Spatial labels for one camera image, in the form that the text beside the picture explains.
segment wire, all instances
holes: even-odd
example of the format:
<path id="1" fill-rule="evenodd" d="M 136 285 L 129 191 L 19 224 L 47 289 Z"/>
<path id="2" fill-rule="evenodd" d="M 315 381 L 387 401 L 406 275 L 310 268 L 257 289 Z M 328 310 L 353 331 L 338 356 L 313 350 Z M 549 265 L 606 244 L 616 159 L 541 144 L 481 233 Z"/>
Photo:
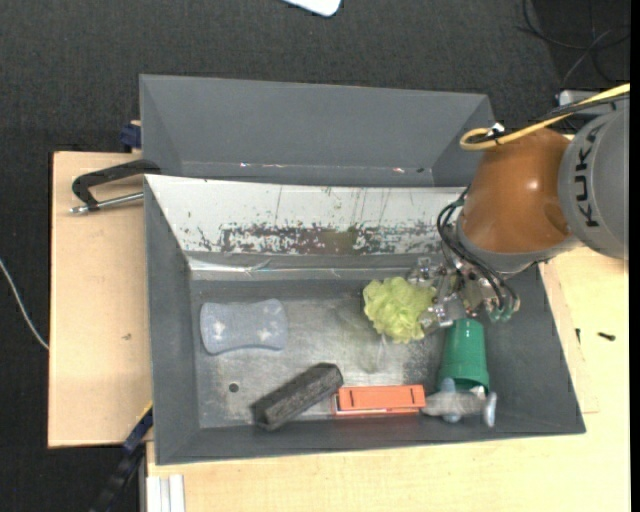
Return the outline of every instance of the wire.
<path id="1" fill-rule="evenodd" d="M 487 280 L 490 284 L 491 288 L 493 288 L 494 293 L 498 299 L 498 308 L 501 311 L 505 310 L 505 296 L 503 292 L 500 290 L 504 289 L 508 293 L 508 298 L 510 301 L 510 307 L 513 309 L 517 308 L 517 304 L 519 303 L 518 295 L 516 292 L 509 286 L 502 276 L 498 274 L 496 271 L 491 269 L 489 265 L 483 262 L 480 258 L 474 256 L 469 251 L 467 251 L 459 241 L 454 240 L 449 233 L 447 233 L 447 227 L 451 222 L 451 217 L 453 213 L 461 206 L 464 205 L 466 195 L 469 192 L 471 185 L 467 186 L 462 194 L 458 197 L 456 201 L 445 206 L 440 213 L 438 214 L 438 218 L 436 220 L 436 229 L 438 230 L 438 234 L 442 240 L 442 243 L 445 244 L 453 253 L 458 256 L 462 261 L 466 261 L 473 265 L 475 269 Z"/>
<path id="2" fill-rule="evenodd" d="M 549 126 L 569 117 L 571 114 L 578 111 L 579 106 L 583 108 L 592 107 L 601 100 L 607 100 L 605 102 L 608 103 L 608 100 L 613 98 L 619 99 L 620 97 L 627 96 L 628 94 L 630 94 L 630 92 L 631 84 L 619 85 L 584 100 L 572 103 L 571 105 L 567 105 L 566 111 L 568 113 L 566 114 L 555 115 L 555 117 L 545 116 L 541 121 L 538 121 L 535 124 L 509 134 L 496 134 L 490 128 L 474 128 L 473 130 L 469 130 L 462 136 L 462 138 L 460 139 L 460 147 L 467 151 L 478 151 L 481 149 L 488 149 L 500 144 L 506 144 L 507 142 L 514 141 L 516 139 L 519 139 L 520 137 L 524 137 L 525 135 L 529 135 L 530 133 L 540 130 L 545 126 Z"/>
<path id="3" fill-rule="evenodd" d="M 49 344 L 45 341 L 45 339 L 38 332 L 38 329 L 36 329 L 35 325 L 33 325 L 33 322 L 31 320 L 31 318 L 29 317 L 29 314 L 27 313 L 26 308 L 24 307 L 24 303 L 22 302 L 22 297 L 20 297 L 20 293 L 18 292 L 18 289 L 16 288 L 16 285 L 13 282 L 13 279 L 11 278 L 11 274 L 9 274 L 9 271 L 7 270 L 7 267 L 5 267 L 4 262 L 2 261 L 2 258 L 0 258 L 0 269 L 2 270 L 2 273 L 4 274 L 4 276 L 7 278 L 7 281 L 9 282 L 9 286 L 11 287 L 11 291 L 13 292 L 13 295 L 16 298 L 16 302 L 18 303 L 18 306 L 20 306 L 20 311 L 22 311 L 22 316 L 24 317 L 25 321 L 27 322 L 27 325 L 29 326 L 29 329 L 31 329 L 31 332 L 33 333 L 33 335 L 38 340 L 38 343 L 40 343 L 40 345 L 42 345 L 44 348 L 49 350 Z"/>
<path id="4" fill-rule="evenodd" d="M 545 34 L 544 32 L 542 32 L 540 29 L 538 29 L 537 27 L 534 26 L 533 22 L 531 21 L 531 18 L 529 16 L 529 11 L 527 9 L 527 0 L 522 0 L 522 17 L 524 18 L 526 24 L 527 24 L 527 28 L 522 28 L 519 27 L 520 30 L 527 32 L 529 34 L 532 34 L 540 39 L 542 39 L 543 41 L 549 43 L 549 44 L 553 44 L 555 46 L 559 46 L 561 48 L 566 48 L 569 50 L 579 50 L 584 52 L 584 54 L 582 56 L 580 56 L 580 58 L 573 64 L 573 66 L 571 66 L 571 69 L 569 69 L 569 71 L 564 75 L 563 81 L 562 81 L 562 86 L 564 88 L 564 85 L 566 84 L 566 82 L 568 81 L 569 77 L 576 71 L 576 69 L 579 67 L 579 65 L 584 62 L 586 57 L 590 57 L 591 58 L 591 62 L 593 63 L 593 67 L 595 68 L 596 72 L 606 81 L 608 82 L 615 82 L 615 80 L 613 80 L 611 77 L 609 77 L 603 70 L 602 67 L 600 66 L 600 62 L 599 62 L 599 58 L 600 58 L 600 52 L 602 50 L 606 50 L 608 48 L 612 48 L 624 41 L 626 41 L 627 39 L 631 38 L 631 25 L 628 24 L 621 24 L 621 25 L 617 25 L 614 26 L 613 28 L 610 28 L 608 30 L 606 30 L 605 32 L 603 32 L 600 35 L 597 35 L 596 32 L 596 27 L 595 27 L 595 19 L 593 16 L 593 0 L 589 0 L 588 3 L 588 10 L 589 10 L 589 21 L 590 21 L 590 25 L 591 25 L 591 43 L 588 44 L 587 46 L 580 46 L 580 45 L 575 45 L 575 44 L 570 44 L 570 43 L 566 43 L 564 41 L 560 41 L 558 39 L 553 39 L 551 37 L 549 37 L 547 34 Z M 628 33 L 625 34 L 624 36 L 615 39 L 614 41 L 611 41 L 610 43 L 607 44 L 600 44 L 600 42 L 607 36 L 609 36 L 610 34 L 612 34 L 614 31 L 619 30 L 619 29 L 627 29 Z"/>

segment black eraser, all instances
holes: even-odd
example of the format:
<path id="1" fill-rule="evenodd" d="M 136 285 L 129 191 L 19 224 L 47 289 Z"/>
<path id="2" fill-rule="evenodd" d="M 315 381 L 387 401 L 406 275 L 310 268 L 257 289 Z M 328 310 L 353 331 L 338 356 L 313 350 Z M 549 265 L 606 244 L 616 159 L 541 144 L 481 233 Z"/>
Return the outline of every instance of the black eraser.
<path id="1" fill-rule="evenodd" d="M 276 430 L 331 396 L 343 383 L 340 369 L 335 364 L 312 366 L 253 404 L 256 425 L 264 430 Z"/>

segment green plastic cup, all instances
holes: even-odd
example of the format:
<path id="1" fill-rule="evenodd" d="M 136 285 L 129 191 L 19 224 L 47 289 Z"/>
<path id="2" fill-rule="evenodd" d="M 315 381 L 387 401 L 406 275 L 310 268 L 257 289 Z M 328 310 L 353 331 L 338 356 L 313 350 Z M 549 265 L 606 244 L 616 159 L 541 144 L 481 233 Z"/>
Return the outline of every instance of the green plastic cup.
<path id="1" fill-rule="evenodd" d="M 489 372 L 484 346 L 484 327 L 477 320 L 456 320 L 447 330 L 438 382 L 450 377 L 456 389 L 484 386 L 489 392 Z"/>

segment kuka logo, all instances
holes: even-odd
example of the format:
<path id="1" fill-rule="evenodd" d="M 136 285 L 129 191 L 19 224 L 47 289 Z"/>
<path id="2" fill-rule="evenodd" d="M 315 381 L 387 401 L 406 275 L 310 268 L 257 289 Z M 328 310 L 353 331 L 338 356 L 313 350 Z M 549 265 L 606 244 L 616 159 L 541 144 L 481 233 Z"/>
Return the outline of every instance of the kuka logo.
<path id="1" fill-rule="evenodd" d="M 604 123 L 593 128 L 585 137 L 588 143 L 588 147 L 585 145 L 578 151 L 578 164 L 576 165 L 576 174 L 573 178 L 574 183 L 581 186 L 581 191 L 576 194 L 576 200 L 578 201 L 578 210 L 584 216 L 585 224 L 589 228 L 598 227 L 600 224 L 593 219 L 593 208 L 589 202 L 589 186 L 587 181 L 587 170 L 589 168 L 589 162 L 587 161 L 593 145 L 596 141 L 596 135 L 600 129 L 604 126 Z"/>

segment black carpet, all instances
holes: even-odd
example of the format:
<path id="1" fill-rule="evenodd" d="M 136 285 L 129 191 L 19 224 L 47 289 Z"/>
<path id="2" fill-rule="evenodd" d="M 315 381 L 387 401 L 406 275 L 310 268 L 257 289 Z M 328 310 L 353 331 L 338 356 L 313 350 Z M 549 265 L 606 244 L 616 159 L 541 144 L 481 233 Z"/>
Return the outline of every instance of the black carpet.
<path id="1" fill-rule="evenodd" d="M 140 73 L 486 93 L 513 128 L 562 87 L 629 80 L 630 0 L 533 4 L 555 42 L 515 0 L 344 0 L 330 19 L 279 0 L 0 2 L 0 257 L 35 324 L 46 336 L 49 155 L 123 151 Z M 0 511 L 87 510 L 117 464 L 46 449 L 47 381 L 0 276 Z M 135 509 L 131 489 L 119 510 Z"/>

